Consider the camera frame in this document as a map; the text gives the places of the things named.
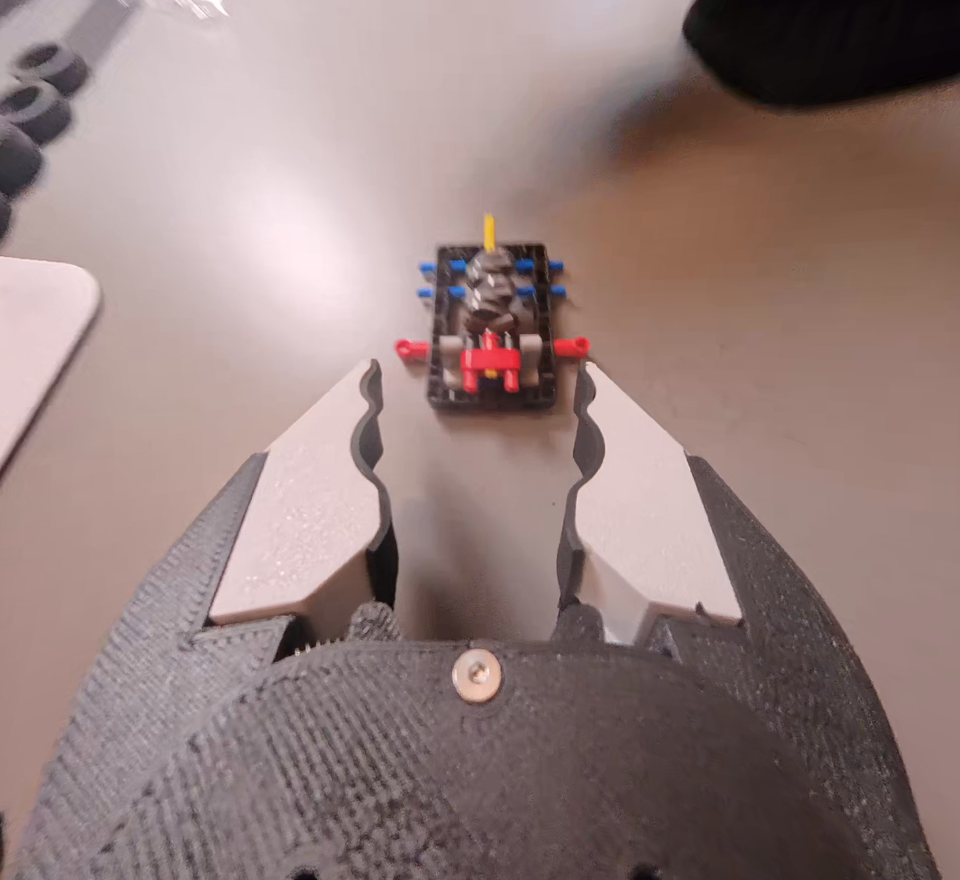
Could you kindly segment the black lego frame assembly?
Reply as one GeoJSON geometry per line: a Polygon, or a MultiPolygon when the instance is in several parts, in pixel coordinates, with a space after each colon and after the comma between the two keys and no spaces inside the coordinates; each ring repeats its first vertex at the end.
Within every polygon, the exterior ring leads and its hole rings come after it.
{"type": "Polygon", "coordinates": [[[436,410],[507,413],[553,408],[557,398],[558,360],[581,360],[588,356],[591,342],[577,336],[563,338],[555,333],[555,308],[568,294],[563,283],[565,265],[548,255],[543,244],[508,243],[513,260],[512,280],[518,294],[519,334],[522,364],[519,389],[508,393],[501,379],[481,377],[479,393],[469,394],[463,386],[462,360],[474,359],[477,367],[510,367],[495,355],[480,350],[465,353],[462,340],[463,300],[467,263],[482,248],[441,246],[432,261],[419,264],[425,286],[417,294],[430,306],[431,327],[426,340],[401,339],[395,354],[408,365],[424,364],[428,369],[427,399],[436,410]]]}

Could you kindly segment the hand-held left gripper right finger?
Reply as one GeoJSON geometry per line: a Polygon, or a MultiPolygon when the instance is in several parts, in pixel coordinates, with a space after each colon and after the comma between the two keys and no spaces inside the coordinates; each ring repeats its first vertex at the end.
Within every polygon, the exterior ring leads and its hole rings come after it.
{"type": "Polygon", "coordinates": [[[578,370],[559,604],[600,616],[606,641],[639,644],[662,617],[737,626],[742,610],[683,446],[592,361],[578,370]]]}

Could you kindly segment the white book stand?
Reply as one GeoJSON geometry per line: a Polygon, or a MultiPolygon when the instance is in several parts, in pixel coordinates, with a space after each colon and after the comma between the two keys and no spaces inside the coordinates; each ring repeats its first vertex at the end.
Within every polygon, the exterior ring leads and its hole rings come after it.
{"type": "Polygon", "coordinates": [[[69,263],[1,257],[1,467],[94,322],[101,288],[69,263]]]}

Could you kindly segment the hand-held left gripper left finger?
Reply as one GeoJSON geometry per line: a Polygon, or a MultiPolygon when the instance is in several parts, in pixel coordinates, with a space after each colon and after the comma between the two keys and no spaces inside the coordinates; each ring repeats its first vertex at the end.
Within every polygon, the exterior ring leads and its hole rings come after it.
{"type": "Polygon", "coordinates": [[[209,611],[219,625],[294,615],[346,626],[368,601],[396,602],[396,536],[385,484],[378,360],[353,367],[266,451],[209,611]]]}

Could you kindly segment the person's right forearm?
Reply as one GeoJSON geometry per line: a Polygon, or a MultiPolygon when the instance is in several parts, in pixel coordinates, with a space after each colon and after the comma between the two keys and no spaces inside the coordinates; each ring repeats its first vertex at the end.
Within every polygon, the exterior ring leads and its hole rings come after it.
{"type": "Polygon", "coordinates": [[[694,0],[682,24],[708,72],[767,106],[848,103],[959,73],[959,0],[694,0]]]}

